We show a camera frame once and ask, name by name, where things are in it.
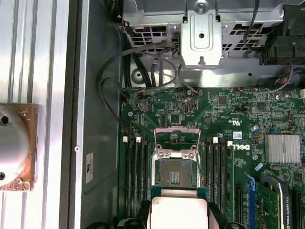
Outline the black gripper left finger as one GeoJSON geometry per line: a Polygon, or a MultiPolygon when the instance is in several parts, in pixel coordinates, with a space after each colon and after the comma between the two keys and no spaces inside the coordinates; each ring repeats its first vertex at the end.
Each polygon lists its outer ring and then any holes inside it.
{"type": "Polygon", "coordinates": [[[94,222],[86,227],[86,229],[146,229],[147,220],[150,212],[151,202],[144,200],[136,218],[122,219],[116,226],[110,226],[104,222],[94,222]]]}

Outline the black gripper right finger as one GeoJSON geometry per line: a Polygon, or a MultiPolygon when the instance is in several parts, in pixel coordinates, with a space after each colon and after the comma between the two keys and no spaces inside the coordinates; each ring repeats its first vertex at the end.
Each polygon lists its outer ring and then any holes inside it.
{"type": "Polygon", "coordinates": [[[246,226],[229,222],[214,202],[208,203],[208,229],[246,229],[246,226]]]}

